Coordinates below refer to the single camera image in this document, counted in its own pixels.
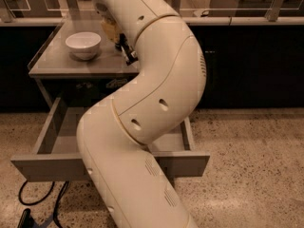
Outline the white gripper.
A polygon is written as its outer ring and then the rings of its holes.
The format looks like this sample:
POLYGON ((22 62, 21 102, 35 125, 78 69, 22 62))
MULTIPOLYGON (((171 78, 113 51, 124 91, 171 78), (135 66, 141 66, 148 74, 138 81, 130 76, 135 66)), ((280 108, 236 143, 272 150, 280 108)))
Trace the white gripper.
POLYGON ((107 38, 114 44, 121 43, 121 36, 123 35, 121 29, 116 23, 116 20, 110 13, 109 9, 105 5, 104 0, 92 0, 93 7, 96 12, 102 17, 102 28, 107 38))

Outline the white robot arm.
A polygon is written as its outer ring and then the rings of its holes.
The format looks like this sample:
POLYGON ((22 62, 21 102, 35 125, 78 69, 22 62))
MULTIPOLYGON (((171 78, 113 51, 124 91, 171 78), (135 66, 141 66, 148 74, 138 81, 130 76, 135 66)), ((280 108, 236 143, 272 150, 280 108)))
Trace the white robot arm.
POLYGON ((86 170, 118 228, 198 228, 145 148, 198 105, 206 84, 200 44, 164 0, 101 1, 141 71, 79 121, 86 170))

